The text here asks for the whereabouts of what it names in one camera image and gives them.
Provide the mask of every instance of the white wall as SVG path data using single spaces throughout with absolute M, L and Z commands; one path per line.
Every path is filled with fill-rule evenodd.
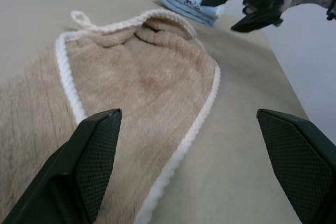
M 242 18 L 242 1 L 228 2 L 225 13 Z M 325 12 L 298 6 L 265 32 L 309 119 L 336 144 L 336 20 L 328 22 Z

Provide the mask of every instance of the beige towel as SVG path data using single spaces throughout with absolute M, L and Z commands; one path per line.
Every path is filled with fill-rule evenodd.
M 0 87 L 0 221 L 86 116 L 121 108 L 114 167 L 96 223 L 148 223 L 205 120 L 220 70 L 191 25 L 152 10 L 59 36 Z

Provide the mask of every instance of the folded towel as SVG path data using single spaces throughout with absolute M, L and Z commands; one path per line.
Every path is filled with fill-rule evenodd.
M 223 6 L 201 6 L 202 0 L 160 0 L 168 9 L 206 25 L 213 26 Z

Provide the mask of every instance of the textured grip pad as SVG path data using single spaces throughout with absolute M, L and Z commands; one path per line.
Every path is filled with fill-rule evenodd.
M 309 121 L 267 110 L 257 117 L 274 173 L 298 217 L 303 224 L 324 223 L 334 207 L 334 145 Z
M 98 215 L 110 180 L 120 122 L 119 112 L 101 122 L 76 163 L 75 178 L 91 223 Z

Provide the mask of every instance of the tabletop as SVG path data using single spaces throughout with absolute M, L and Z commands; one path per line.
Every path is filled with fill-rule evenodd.
M 74 29 L 82 10 L 96 24 L 119 22 L 155 0 L 0 0 L 0 82 Z M 281 189 L 256 119 L 267 108 L 307 118 L 262 31 L 229 31 L 192 22 L 222 75 L 216 101 L 154 212 L 152 223 L 300 223 Z

